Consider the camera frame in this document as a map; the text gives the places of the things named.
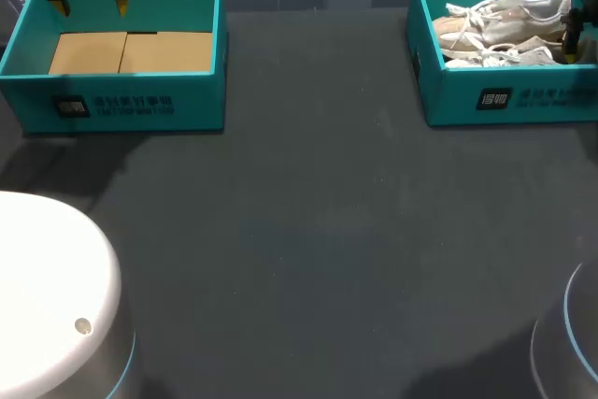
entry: table surface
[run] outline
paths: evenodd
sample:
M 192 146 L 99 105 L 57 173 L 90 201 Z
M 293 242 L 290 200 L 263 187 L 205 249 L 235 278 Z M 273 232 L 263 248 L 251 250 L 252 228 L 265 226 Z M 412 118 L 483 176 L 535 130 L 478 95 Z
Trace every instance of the table surface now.
M 596 254 L 596 127 L 429 128 L 405 18 L 229 15 L 221 135 L 25 139 L 0 102 L 0 189 L 118 252 L 144 399 L 534 397 L 534 318 Z

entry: logo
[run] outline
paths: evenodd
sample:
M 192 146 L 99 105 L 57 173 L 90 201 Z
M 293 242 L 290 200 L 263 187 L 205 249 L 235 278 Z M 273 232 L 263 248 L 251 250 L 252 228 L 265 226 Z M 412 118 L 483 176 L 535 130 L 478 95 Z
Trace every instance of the logo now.
M 54 95 L 52 99 L 61 117 L 90 117 L 90 110 L 82 95 Z
M 484 89 L 477 100 L 477 110 L 506 109 L 513 89 Z

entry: open box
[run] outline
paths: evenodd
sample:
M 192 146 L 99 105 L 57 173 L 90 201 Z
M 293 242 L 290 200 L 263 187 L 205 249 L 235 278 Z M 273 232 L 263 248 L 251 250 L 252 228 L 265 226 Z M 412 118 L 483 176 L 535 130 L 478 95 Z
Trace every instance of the open box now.
M 447 68 L 433 20 L 446 3 L 411 0 L 406 35 L 421 102 L 430 125 L 598 121 L 598 65 Z M 581 7 L 573 0 L 574 7 Z M 586 35 L 596 30 L 586 26 Z
M 123 18 L 115 0 L 68 1 L 71 14 L 64 17 L 47 0 L 27 0 L 0 62 L 0 91 L 24 132 L 222 128 L 228 50 L 222 0 L 129 0 Z M 130 73 L 50 74 L 61 36 L 112 32 L 211 34 L 209 61 L 187 71 L 133 65 Z

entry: shoelace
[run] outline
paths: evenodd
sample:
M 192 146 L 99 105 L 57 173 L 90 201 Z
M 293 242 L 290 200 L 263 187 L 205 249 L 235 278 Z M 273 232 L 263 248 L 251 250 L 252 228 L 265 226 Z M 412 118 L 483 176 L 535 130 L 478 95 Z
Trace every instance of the shoelace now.
M 448 13 L 455 18 L 465 18 L 463 23 L 463 27 L 459 32 L 459 37 L 452 43 L 450 46 L 451 49 L 455 47 L 455 45 L 465 37 L 469 40 L 472 44 L 477 47 L 477 43 L 481 45 L 481 43 L 472 36 L 467 36 L 465 33 L 469 27 L 472 25 L 483 30 L 486 26 L 486 22 L 488 21 L 499 21 L 500 17 L 497 16 L 497 13 L 493 13 L 490 4 L 493 4 L 495 0 L 484 0 L 479 4 L 472 6 L 471 8 L 459 7 L 453 4 L 447 4 Z
M 516 47 L 515 44 L 497 44 L 490 46 L 487 49 L 482 46 L 481 49 L 479 49 L 479 56 L 472 58 L 472 60 L 478 60 L 484 67 L 499 67 L 511 65 L 510 63 L 518 64 L 522 61 L 522 58 L 520 51 L 517 50 Z M 530 52 L 535 51 L 543 51 L 549 58 L 552 58 L 550 50 L 547 47 L 538 47 L 537 49 L 530 50 Z

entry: sneaker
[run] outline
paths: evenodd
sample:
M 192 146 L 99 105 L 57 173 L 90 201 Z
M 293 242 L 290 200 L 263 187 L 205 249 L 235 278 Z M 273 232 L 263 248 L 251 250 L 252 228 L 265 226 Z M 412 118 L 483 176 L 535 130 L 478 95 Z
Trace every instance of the sneaker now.
M 442 53 L 449 58 L 477 56 L 478 48 L 521 43 L 540 36 L 555 41 L 562 37 L 561 16 L 571 0 L 484 0 L 473 7 L 447 4 L 449 17 L 434 21 Z
M 504 44 L 490 47 L 483 50 L 473 58 L 452 60 L 446 63 L 449 68 L 471 68 L 471 67 L 501 67 L 514 65 L 559 65 L 554 61 L 548 47 L 520 52 L 516 46 L 509 50 L 497 50 L 495 47 L 503 48 Z

